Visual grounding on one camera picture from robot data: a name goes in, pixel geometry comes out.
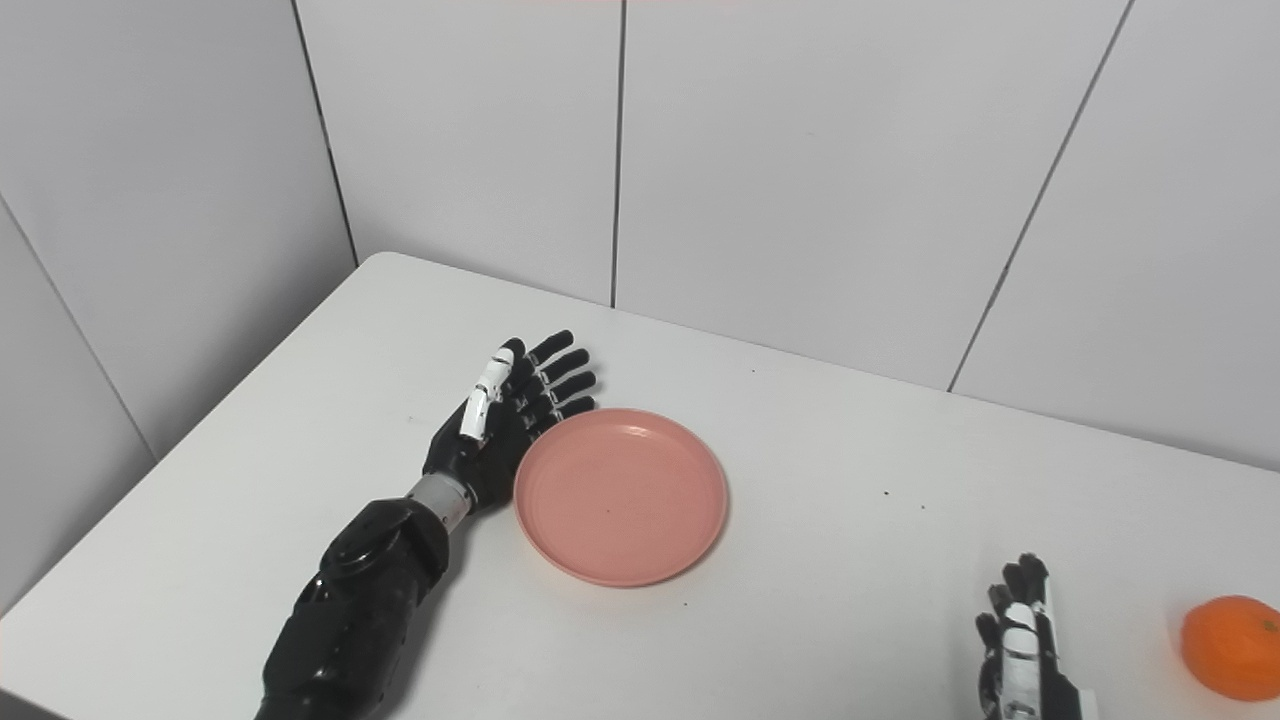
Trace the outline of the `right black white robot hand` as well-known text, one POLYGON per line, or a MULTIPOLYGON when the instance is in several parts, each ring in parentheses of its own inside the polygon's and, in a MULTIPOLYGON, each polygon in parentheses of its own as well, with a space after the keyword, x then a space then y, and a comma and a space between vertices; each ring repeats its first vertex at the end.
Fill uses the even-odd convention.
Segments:
POLYGON ((1050 573, 1034 553, 1002 569, 975 618, 984 646, 978 697, 984 719, 1098 719, 1093 692, 1062 671, 1050 573))

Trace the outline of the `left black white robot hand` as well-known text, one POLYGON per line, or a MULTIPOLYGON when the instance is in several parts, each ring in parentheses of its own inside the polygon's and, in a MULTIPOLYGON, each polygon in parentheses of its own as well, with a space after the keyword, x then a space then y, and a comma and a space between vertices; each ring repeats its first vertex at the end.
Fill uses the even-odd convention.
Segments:
POLYGON ((506 341, 485 363, 467 398, 436 430, 408 497, 445 523, 507 503, 532 443, 596 401, 590 352, 568 329, 527 347, 506 341))

